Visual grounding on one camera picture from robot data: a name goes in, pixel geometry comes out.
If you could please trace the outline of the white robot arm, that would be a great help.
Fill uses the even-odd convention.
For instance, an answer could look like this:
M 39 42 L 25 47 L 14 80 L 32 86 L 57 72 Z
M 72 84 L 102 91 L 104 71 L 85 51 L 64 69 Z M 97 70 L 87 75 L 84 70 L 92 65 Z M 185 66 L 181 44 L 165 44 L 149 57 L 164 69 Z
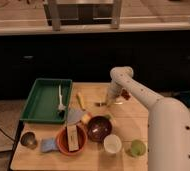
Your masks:
M 129 66 L 111 69 L 107 105 L 125 89 L 148 109 L 148 171 L 190 171 L 189 109 L 135 81 L 133 75 Z

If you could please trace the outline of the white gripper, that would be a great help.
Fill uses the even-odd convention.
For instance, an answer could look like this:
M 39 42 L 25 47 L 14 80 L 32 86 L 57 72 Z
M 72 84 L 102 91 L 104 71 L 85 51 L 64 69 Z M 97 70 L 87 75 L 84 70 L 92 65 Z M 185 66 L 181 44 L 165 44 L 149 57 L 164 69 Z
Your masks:
M 122 92 L 122 87 L 116 83 L 115 81 L 111 81 L 108 92 L 107 92 L 107 99 L 106 99 L 106 106 L 109 107 L 114 103 L 114 99 L 119 97 Z

